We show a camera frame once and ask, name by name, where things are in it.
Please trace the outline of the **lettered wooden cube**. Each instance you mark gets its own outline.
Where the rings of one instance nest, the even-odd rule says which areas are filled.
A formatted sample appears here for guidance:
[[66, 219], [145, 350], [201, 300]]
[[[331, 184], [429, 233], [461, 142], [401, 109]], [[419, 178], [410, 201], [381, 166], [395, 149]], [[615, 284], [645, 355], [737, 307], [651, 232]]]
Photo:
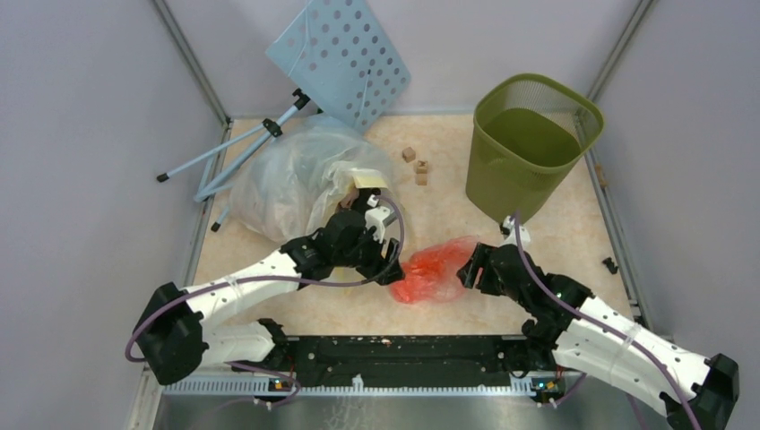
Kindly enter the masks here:
[[429, 171], [429, 163], [425, 160], [418, 160], [414, 166], [414, 171], [418, 175], [426, 175]]

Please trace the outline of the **large translucent white plastic bag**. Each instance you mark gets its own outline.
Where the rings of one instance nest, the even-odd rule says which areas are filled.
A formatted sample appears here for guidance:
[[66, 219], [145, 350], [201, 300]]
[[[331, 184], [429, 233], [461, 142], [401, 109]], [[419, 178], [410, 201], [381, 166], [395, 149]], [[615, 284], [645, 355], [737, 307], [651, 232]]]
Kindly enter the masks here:
[[280, 276], [299, 277], [303, 285], [322, 283], [334, 268], [320, 230], [358, 199], [360, 189], [388, 194], [392, 179], [386, 153], [361, 134], [327, 115], [304, 120], [252, 157], [233, 185], [233, 216], [281, 248], [232, 279]]

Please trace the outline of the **light blue perforated music stand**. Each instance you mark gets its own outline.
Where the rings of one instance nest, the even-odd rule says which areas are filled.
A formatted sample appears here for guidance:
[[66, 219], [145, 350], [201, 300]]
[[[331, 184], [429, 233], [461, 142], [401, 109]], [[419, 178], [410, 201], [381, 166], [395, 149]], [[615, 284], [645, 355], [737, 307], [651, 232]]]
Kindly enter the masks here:
[[210, 165], [225, 144], [191, 159], [192, 165], [206, 166], [194, 198], [203, 202], [226, 194], [222, 217], [234, 217], [233, 185], [275, 139], [311, 116], [327, 115], [366, 140], [366, 131], [410, 83], [409, 69], [364, 1], [307, 2], [266, 55], [294, 83], [292, 104], [245, 131], [246, 148], [221, 171]]

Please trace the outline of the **green mesh trash bin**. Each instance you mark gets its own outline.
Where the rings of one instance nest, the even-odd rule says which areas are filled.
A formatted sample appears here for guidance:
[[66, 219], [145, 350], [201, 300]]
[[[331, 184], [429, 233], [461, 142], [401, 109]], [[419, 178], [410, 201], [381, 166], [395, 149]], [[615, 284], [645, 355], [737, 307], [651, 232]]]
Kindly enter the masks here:
[[465, 193], [497, 222], [514, 213], [521, 221], [535, 215], [604, 128], [593, 102], [536, 73], [498, 84], [472, 120]]

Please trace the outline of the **red translucent trash bag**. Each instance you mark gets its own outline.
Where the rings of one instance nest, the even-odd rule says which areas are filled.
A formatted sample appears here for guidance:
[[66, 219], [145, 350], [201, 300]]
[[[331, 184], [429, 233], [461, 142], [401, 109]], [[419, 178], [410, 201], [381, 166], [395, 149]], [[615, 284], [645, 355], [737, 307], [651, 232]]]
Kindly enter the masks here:
[[404, 279], [390, 285], [392, 298], [406, 305], [457, 299], [465, 292], [457, 271], [471, 258], [478, 242], [476, 236], [461, 236], [417, 251], [402, 263]]

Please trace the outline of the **plain wooden cube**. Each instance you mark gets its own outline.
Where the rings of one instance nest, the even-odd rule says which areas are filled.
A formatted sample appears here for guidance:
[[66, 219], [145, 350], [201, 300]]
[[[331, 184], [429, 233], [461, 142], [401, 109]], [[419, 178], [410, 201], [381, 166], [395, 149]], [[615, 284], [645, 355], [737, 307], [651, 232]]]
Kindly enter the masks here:
[[411, 147], [406, 147], [402, 150], [402, 159], [409, 163], [415, 160], [417, 157], [416, 151]]

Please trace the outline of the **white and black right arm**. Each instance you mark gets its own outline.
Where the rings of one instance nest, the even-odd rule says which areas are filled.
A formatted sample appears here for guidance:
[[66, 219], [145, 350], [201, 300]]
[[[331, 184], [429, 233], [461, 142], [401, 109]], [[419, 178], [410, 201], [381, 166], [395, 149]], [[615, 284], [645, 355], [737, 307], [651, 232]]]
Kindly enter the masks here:
[[724, 429], [738, 401], [738, 363], [691, 352], [620, 314], [566, 275], [543, 273], [517, 245], [478, 244], [457, 271], [466, 288], [508, 297], [530, 319], [525, 356], [605, 382], [664, 416], [673, 429]]

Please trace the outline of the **wooden block by wall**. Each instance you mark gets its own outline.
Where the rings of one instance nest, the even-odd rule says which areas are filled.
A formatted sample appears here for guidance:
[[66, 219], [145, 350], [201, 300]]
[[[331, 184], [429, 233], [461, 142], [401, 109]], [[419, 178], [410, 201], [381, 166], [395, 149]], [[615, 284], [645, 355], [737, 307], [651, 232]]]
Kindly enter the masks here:
[[600, 188], [605, 190], [608, 187], [608, 181], [605, 177], [602, 165], [597, 163], [594, 165], [594, 169]]

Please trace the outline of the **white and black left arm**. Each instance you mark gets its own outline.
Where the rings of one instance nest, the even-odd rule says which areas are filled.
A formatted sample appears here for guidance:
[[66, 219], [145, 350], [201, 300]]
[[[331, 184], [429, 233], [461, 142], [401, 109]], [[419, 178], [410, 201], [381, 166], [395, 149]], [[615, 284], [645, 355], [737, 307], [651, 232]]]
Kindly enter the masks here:
[[272, 322], [228, 326], [227, 320], [270, 298], [310, 286], [389, 285], [404, 276], [406, 225], [400, 206], [378, 190], [333, 214], [321, 228], [291, 239], [261, 261], [201, 285], [169, 282], [155, 289], [125, 346], [161, 385], [234, 361], [282, 367], [287, 346]]

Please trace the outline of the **small black clip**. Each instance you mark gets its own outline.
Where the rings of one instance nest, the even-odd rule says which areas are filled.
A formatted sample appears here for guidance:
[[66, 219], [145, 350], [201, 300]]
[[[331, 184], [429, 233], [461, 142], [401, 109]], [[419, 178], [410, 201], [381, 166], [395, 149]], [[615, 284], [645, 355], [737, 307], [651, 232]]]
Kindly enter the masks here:
[[612, 257], [607, 257], [601, 261], [601, 263], [604, 265], [604, 267], [611, 273], [611, 274], [617, 274], [619, 271], [618, 265], [613, 260]]

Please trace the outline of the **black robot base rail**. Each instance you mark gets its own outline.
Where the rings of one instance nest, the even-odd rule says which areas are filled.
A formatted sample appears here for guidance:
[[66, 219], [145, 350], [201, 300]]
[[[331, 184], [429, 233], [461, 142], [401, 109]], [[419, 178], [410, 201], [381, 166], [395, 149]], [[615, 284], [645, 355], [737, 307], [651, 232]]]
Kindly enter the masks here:
[[237, 372], [283, 374], [304, 388], [338, 388], [360, 378], [368, 388], [506, 387], [531, 374], [558, 374], [550, 352], [519, 335], [287, 335], [260, 360], [236, 359]]

